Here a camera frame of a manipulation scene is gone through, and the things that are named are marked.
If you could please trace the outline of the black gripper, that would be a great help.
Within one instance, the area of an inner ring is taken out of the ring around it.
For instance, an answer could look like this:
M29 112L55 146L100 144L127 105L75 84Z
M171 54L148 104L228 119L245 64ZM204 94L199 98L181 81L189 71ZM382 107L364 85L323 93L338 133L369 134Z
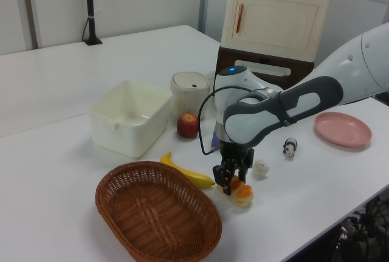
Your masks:
M216 184L222 188L223 193L230 196L233 168L238 167L239 180L245 183L247 172L253 165L254 149L222 141L220 153L222 162L213 167L213 175Z

